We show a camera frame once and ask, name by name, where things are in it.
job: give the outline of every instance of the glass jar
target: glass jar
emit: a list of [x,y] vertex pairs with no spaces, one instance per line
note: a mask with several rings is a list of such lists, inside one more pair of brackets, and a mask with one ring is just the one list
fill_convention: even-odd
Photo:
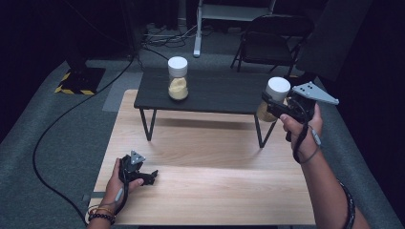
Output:
[[168,61],[169,86],[168,92],[171,98],[183,100],[188,96],[187,83],[187,60],[175,56]]

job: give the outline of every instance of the forearm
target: forearm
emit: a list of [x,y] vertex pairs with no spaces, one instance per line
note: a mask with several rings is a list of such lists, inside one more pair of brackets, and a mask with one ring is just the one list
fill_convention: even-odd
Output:
[[[347,198],[322,152],[318,152],[308,163],[303,164],[302,170],[317,227],[344,228],[349,213]],[[353,228],[368,228],[360,211],[356,209],[355,213]]]

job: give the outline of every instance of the black wristband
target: black wristband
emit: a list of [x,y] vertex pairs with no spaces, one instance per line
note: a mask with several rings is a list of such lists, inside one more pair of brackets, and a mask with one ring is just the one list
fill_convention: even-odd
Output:
[[94,218],[103,218],[103,219],[107,219],[110,221],[111,225],[113,225],[116,222],[116,217],[110,216],[110,215],[105,215],[105,214],[91,214],[89,216],[89,222],[94,219]]

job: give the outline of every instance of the person's right hand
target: person's right hand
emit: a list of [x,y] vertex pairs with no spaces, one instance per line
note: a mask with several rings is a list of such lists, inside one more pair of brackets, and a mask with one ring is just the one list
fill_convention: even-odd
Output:
[[[318,104],[315,104],[314,108],[314,114],[312,120],[309,122],[309,125],[316,131],[316,133],[319,135],[319,137],[322,134],[322,124],[323,120],[321,117],[321,110],[318,106]],[[298,135],[302,132],[303,130],[303,124],[297,122],[294,118],[287,114],[281,114],[280,119],[283,122],[283,128],[284,130],[290,131],[291,132],[291,149],[294,149],[295,144],[297,142]],[[301,143],[300,148],[298,149],[298,156],[300,157],[301,161],[306,160],[309,156],[313,154],[313,152],[316,151],[317,145],[315,140],[313,139],[312,133],[311,133],[311,127],[308,128],[307,136],[304,139],[304,141]]]

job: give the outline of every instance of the power cord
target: power cord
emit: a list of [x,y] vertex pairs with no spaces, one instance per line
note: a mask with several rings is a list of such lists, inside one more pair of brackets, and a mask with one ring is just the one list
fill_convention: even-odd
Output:
[[60,117],[58,117],[54,122],[52,122],[47,129],[45,129],[45,131],[42,133],[41,137],[39,137],[38,141],[35,144],[35,148],[33,149],[32,152],[32,167],[33,170],[36,174],[36,176],[38,177],[38,179],[41,181],[42,184],[44,184],[47,188],[49,188],[50,190],[52,190],[54,193],[58,194],[60,197],[62,197],[63,199],[65,199],[67,202],[69,202],[77,211],[77,213],[80,215],[83,223],[87,226],[87,222],[85,219],[85,216],[82,215],[82,213],[80,212],[80,209],[78,209],[78,207],[70,200],[68,199],[66,196],[64,196],[62,193],[60,193],[59,191],[57,191],[56,189],[54,189],[50,184],[48,184],[43,178],[42,176],[39,174],[38,169],[36,167],[36,153],[39,147],[39,144],[42,140],[42,138],[45,136],[45,134],[54,126],[54,124],[56,124],[63,116],[65,116],[67,113],[69,113],[70,111],[74,110],[75,108],[77,108],[78,106],[80,106],[81,104],[85,103],[86,101],[88,101],[89,99],[93,98],[94,96],[98,95],[99,93],[103,92],[105,89],[107,89],[110,85],[112,85],[115,81],[117,81],[117,79],[119,79],[127,70],[128,68],[132,65],[134,61],[134,57],[131,58],[130,63],[125,67],[124,70],[121,71],[121,73],[116,76],[116,78],[114,78],[110,83],[108,83],[106,86],[104,86],[101,90],[98,91],[98,93],[91,95],[90,97],[84,99],[83,101],[81,101],[80,103],[74,105],[71,109],[69,109],[68,111],[66,111],[64,114],[62,114]]

